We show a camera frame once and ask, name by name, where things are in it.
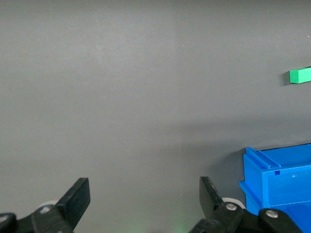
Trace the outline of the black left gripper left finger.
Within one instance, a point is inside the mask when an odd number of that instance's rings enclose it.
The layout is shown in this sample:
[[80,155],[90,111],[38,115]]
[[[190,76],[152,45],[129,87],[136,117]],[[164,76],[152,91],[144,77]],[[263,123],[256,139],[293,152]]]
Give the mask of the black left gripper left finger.
[[55,204],[46,203],[28,216],[1,213],[2,233],[72,233],[90,204],[88,178],[79,178]]

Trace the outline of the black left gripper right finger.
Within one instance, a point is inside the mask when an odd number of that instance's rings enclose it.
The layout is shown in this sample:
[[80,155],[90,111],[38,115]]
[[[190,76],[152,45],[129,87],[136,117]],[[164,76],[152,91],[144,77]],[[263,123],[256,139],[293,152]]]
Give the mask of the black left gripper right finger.
[[205,218],[191,233],[300,233],[283,211],[262,209],[254,215],[231,201],[223,201],[210,177],[200,177],[199,201]]

